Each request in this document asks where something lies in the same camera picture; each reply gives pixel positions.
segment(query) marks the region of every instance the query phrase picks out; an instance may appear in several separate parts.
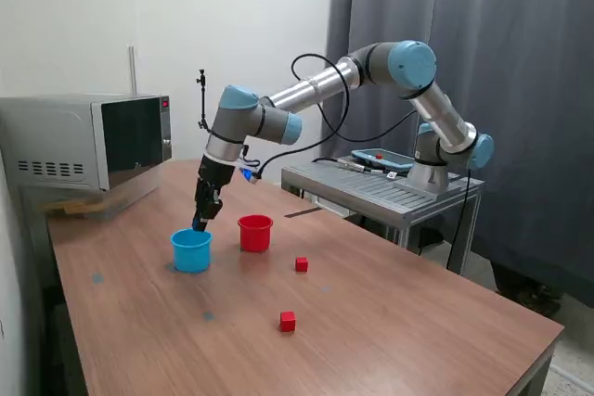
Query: wooden board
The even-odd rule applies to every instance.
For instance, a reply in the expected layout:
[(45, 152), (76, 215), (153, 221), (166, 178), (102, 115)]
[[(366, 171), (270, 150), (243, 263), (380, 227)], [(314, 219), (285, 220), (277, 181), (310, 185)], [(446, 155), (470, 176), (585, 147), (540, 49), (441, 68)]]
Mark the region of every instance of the wooden board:
[[(91, 396), (503, 395), (562, 331), (330, 212), (286, 218), (311, 203), (239, 176), (208, 227), (211, 269), (173, 272), (197, 167), (165, 163), (108, 222), (49, 222)], [(250, 213), (275, 221), (266, 254), (239, 251)]]

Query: blue cup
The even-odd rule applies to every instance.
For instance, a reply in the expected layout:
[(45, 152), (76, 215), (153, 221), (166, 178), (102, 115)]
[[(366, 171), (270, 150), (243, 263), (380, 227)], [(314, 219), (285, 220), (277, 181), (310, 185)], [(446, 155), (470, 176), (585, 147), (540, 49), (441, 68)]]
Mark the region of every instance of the blue cup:
[(171, 236), (174, 246), (174, 267), (182, 273), (201, 273), (211, 264), (210, 232), (197, 232), (191, 227)]

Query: microwave vent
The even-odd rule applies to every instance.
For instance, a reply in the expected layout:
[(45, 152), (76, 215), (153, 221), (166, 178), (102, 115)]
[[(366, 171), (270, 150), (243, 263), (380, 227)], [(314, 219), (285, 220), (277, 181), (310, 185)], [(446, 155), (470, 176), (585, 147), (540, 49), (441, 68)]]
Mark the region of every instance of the microwave vent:
[(49, 179), (79, 180), (84, 177), (84, 166), (81, 163), (19, 160), (17, 167), (21, 172)]

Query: red cube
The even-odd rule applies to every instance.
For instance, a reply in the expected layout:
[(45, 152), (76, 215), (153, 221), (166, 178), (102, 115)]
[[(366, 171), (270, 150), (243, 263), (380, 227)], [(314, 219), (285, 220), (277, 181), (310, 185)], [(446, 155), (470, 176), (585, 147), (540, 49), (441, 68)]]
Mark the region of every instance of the red cube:
[(280, 314), (280, 325), (278, 329), (283, 333), (289, 333), (295, 330), (295, 313), (293, 311), (283, 311)]
[(308, 264), (307, 257), (297, 257), (295, 259), (295, 271), (298, 273), (306, 273)]

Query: floor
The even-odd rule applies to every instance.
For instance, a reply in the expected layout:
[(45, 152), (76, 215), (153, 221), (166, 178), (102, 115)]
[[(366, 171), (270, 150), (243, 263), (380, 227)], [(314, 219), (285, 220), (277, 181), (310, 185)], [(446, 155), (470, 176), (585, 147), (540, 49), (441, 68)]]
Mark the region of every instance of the floor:
[[(423, 249), (423, 257), (446, 264), (449, 245), (443, 243)], [(481, 286), (495, 289), (490, 263), (471, 252), (464, 274)], [(594, 387), (594, 309), (582, 305), (571, 297), (563, 297), (562, 308), (554, 319), (565, 326), (565, 331), (553, 355), (552, 363), (562, 371)], [(569, 379), (549, 370), (544, 396), (592, 396)]]

